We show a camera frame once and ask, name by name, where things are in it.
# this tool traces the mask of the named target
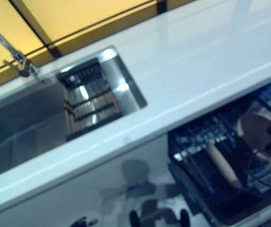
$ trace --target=white floor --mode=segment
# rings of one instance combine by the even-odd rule
[[[96,227],[129,227],[128,215],[131,210],[136,210],[138,215],[141,216],[142,205],[148,200],[158,200],[157,208],[170,208],[174,212],[175,216],[180,219],[180,210],[186,209],[189,214],[188,205],[184,198],[178,193],[179,188],[175,185],[175,181],[169,172],[160,175],[151,182],[142,186],[138,186],[127,192],[126,190],[111,190],[109,193],[109,199],[106,199],[101,205],[100,214],[91,214],[92,218],[97,217],[99,223]],[[175,194],[174,197],[168,198],[168,191]],[[208,227],[206,219],[202,214],[190,217],[192,227]],[[168,225],[164,221],[164,218],[157,220],[156,227],[169,227],[179,225]]]

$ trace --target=chrome faucet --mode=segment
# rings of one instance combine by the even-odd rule
[[[30,60],[26,58],[26,56],[17,51],[1,34],[0,34],[0,44],[2,44],[10,53],[14,60],[17,61],[18,66],[14,66],[3,60],[3,63],[10,66],[12,69],[18,71],[19,76],[29,77],[30,75],[34,75],[37,79],[37,74],[39,72],[38,67],[36,67]]]

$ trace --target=dishwasher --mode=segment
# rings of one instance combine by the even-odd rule
[[[246,114],[271,125],[271,83],[169,132],[170,171],[211,226],[271,227],[271,165],[240,133]],[[260,130],[254,121],[246,123]],[[212,160],[211,142],[241,187],[231,185]]]

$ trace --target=dishwasher rack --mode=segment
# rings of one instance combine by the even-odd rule
[[[70,141],[122,116],[99,63],[81,67],[61,78]]]
[[[169,133],[171,168],[183,172],[215,216],[229,225],[271,204],[271,166],[237,134],[237,121],[244,113],[271,119],[271,84]],[[207,141],[213,141],[229,162],[242,189],[221,176],[206,152]]]

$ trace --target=kitchen sink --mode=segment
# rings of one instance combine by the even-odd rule
[[[0,174],[147,105],[114,47],[0,101]]]

